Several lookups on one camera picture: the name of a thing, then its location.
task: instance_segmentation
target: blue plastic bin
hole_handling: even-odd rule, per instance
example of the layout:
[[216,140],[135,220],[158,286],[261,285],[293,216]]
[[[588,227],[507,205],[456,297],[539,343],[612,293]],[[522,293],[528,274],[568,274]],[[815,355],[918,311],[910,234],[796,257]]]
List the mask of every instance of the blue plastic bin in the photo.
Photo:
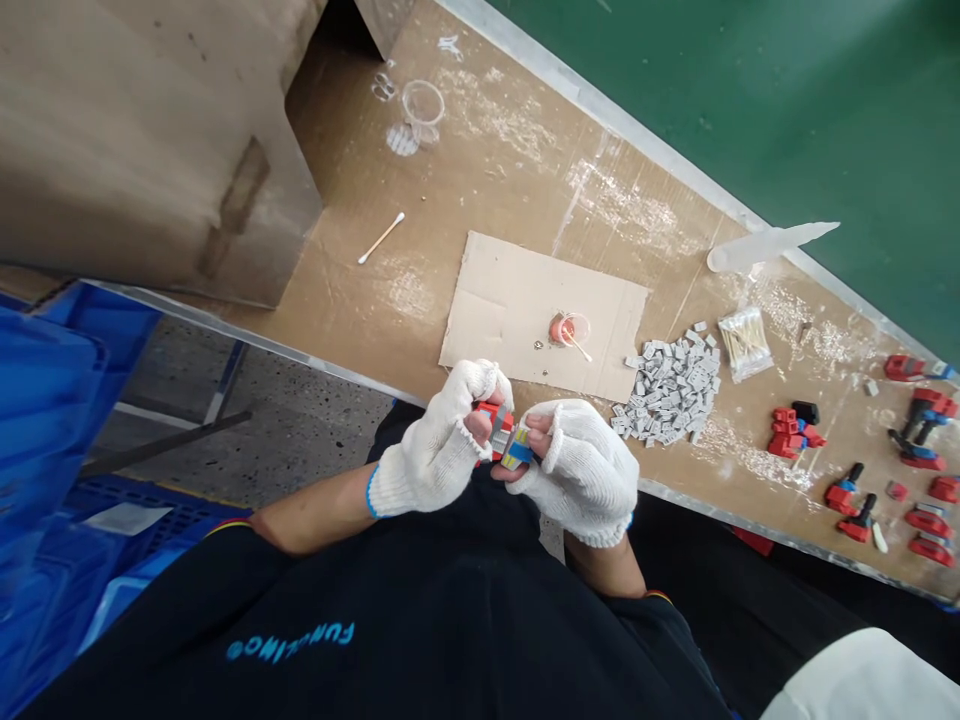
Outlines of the blue plastic bin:
[[183,536],[191,529],[193,529],[193,535],[199,531],[200,537],[203,537],[207,532],[203,530],[204,527],[213,528],[224,520],[247,517],[251,513],[250,508],[212,502],[156,483],[130,480],[118,475],[98,475],[80,481],[71,491],[70,499],[67,501],[71,509],[80,509],[79,498],[83,498],[82,507],[89,515],[105,510],[118,502],[131,502],[144,507],[173,508],[152,528],[145,531],[151,533],[150,542],[134,562],[139,562],[147,555],[155,553],[168,540]]
[[200,539],[174,538],[153,555],[141,561],[139,565],[131,568],[125,575],[111,580],[103,592],[100,604],[97,605],[90,626],[87,628],[86,637],[77,654],[82,653],[103,635],[139,597],[147,585],[170,567],[177,558],[196,545]]
[[[122,547],[122,536],[74,523],[68,515],[53,518],[31,578],[60,577],[62,587],[36,627],[6,717],[16,715],[73,660]],[[17,593],[18,604],[23,590]]]
[[80,469],[106,356],[94,340],[0,308],[0,622]]
[[66,582],[63,568],[41,567],[28,573],[20,585],[0,631],[0,718],[9,717],[27,660],[49,625]]
[[42,317],[0,303],[0,623],[160,313],[77,283]]

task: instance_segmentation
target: green wall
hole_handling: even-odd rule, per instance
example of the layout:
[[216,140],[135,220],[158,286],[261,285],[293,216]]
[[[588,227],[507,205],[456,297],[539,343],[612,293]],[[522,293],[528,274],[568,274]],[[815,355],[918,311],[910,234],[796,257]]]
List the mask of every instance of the green wall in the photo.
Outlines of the green wall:
[[960,0],[490,0],[960,363]]

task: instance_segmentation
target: cardboard sheet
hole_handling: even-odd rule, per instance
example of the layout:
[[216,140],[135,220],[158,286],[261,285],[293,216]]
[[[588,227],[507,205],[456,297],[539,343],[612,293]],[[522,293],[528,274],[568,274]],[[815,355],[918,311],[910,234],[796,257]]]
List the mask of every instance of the cardboard sheet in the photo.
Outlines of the cardboard sheet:
[[[487,358],[500,363],[511,380],[626,402],[636,370],[623,359],[636,354],[648,292],[642,285],[471,231],[440,364]],[[558,312],[589,319],[590,335],[581,345],[593,362],[576,348],[550,342],[550,321]]]

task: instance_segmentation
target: cotton swab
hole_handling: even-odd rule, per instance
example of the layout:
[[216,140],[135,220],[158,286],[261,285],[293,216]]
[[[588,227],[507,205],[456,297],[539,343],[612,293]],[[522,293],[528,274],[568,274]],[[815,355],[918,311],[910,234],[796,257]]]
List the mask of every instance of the cotton swab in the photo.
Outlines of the cotton swab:
[[570,342],[572,342],[572,343],[573,343],[573,346],[574,346],[577,350],[579,350],[580,352],[583,353],[583,359],[584,359],[584,360],[586,360],[587,362],[593,362],[593,358],[590,357],[590,353],[588,353],[586,350],[584,350],[584,349],[580,346],[580,343],[578,343],[578,342],[577,342],[577,339],[576,339],[575,337],[573,337],[573,333],[571,333],[570,330],[568,330],[567,328],[564,328],[564,329],[563,329],[563,334],[567,336],[567,340],[569,340]]
[[403,220],[403,218],[405,218],[405,217],[406,217],[406,215],[404,215],[403,213],[400,213],[399,215],[397,215],[397,219],[393,221],[393,224],[392,224],[390,227],[388,227],[386,230],[383,231],[383,235],[381,235],[379,238],[377,238],[377,241],[373,244],[373,247],[370,248],[369,250],[367,250],[363,255],[360,256],[360,259],[357,260],[357,264],[363,265],[363,264],[367,261],[367,258],[370,257],[370,253],[372,253],[374,250],[376,250],[378,247],[380,247],[380,243],[383,242],[384,238],[386,238],[387,235],[389,235],[391,232],[393,232],[393,229],[394,229],[397,225],[399,225],[400,222],[401,222],[401,221]]

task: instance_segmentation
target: forearm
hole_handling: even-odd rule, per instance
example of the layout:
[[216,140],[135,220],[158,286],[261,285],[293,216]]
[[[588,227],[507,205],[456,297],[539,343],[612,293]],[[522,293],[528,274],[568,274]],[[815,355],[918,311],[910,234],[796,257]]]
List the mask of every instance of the forearm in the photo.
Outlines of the forearm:
[[610,548],[589,547],[568,532],[563,533],[563,540],[567,566],[596,592],[617,598],[647,594],[647,583],[626,535]]
[[376,520],[367,505],[367,481],[376,463],[315,482],[250,518],[267,542],[290,555],[309,555],[357,535]]

